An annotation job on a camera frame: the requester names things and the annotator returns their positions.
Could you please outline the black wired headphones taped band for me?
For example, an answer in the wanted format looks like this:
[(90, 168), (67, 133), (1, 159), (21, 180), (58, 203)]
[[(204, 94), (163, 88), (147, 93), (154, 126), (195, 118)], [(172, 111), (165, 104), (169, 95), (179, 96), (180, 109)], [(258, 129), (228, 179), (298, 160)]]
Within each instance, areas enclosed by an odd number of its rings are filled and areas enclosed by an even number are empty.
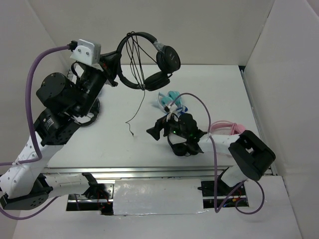
[[(138, 43), (138, 37), (149, 41), (157, 50), (156, 58), (152, 59), (160, 71), (145, 77), (140, 52), (143, 49)], [(118, 64), (117, 75), (120, 81), (127, 87), (134, 90), (155, 91), (170, 83), (170, 77), (173, 72), (181, 67), (181, 61), (178, 53), (174, 48), (160, 43), (157, 38), (146, 32), (129, 32), (119, 43), (116, 52), (122, 53), (123, 48), (126, 47), (130, 58), (130, 68), (136, 83), (129, 81), (122, 71), (121, 63)]]

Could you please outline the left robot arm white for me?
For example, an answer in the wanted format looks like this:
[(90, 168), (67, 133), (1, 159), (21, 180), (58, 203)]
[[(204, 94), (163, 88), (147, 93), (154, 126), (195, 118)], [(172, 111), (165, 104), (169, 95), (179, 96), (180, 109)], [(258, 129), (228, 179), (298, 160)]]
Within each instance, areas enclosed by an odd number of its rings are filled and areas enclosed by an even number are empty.
[(3, 210), (32, 210), (46, 200), (68, 194), (91, 199), (104, 193), (104, 187), (90, 173), (44, 175), (43, 169), (83, 126), (78, 118), (91, 113), (105, 84), (117, 86), (115, 78), (121, 53), (100, 58), (100, 68), (82, 64), (76, 82), (55, 72), (46, 76), (36, 94), (45, 106), (36, 120), (29, 120), (30, 137), (11, 167), (0, 177)]

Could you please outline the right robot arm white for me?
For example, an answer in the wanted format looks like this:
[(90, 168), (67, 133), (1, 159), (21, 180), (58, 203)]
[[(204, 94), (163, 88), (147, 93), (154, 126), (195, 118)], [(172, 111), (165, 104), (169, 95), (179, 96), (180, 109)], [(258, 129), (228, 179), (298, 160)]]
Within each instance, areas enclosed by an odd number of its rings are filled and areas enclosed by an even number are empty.
[[(146, 130), (155, 140), (166, 137), (173, 153), (182, 157), (212, 152), (232, 156), (235, 165), (227, 168), (217, 178), (217, 190), (228, 195), (234, 186), (247, 179), (259, 181), (275, 161), (275, 153), (252, 131), (244, 130), (233, 135), (212, 134), (202, 131), (191, 114), (179, 117), (162, 117)], [(170, 137), (176, 135), (183, 142), (172, 143)]]

